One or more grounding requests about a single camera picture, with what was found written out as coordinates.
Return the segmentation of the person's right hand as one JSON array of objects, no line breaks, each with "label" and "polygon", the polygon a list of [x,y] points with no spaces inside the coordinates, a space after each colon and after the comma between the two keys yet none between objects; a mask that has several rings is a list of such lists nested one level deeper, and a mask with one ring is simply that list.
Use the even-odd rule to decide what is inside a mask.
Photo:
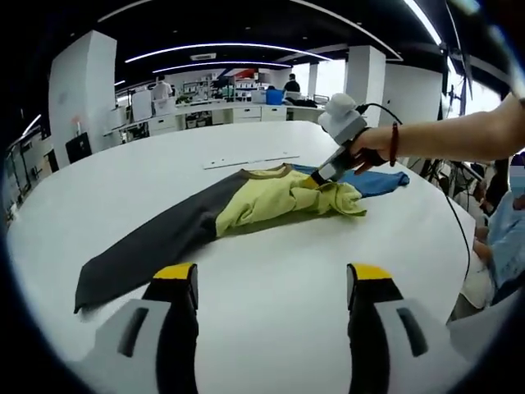
[{"label": "person's right hand", "polygon": [[354,171],[357,175],[379,167],[384,163],[395,164],[399,147],[399,127],[369,128],[363,131],[350,145],[354,157]]}]

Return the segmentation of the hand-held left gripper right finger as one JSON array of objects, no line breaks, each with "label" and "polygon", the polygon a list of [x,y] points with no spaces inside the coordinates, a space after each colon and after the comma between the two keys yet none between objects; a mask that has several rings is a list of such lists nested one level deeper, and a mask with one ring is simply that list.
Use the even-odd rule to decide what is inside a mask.
[{"label": "hand-held left gripper right finger", "polygon": [[351,393],[447,393],[472,363],[450,330],[406,299],[383,268],[346,268]]}]

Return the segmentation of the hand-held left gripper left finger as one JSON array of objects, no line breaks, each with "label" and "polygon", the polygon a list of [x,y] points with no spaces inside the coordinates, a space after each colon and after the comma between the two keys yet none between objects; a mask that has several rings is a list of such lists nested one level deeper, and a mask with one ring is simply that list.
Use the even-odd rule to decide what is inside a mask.
[{"label": "hand-held left gripper left finger", "polygon": [[97,329],[80,376],[95,393],[196,393],[198,306],[196,264],[160,270]]}]

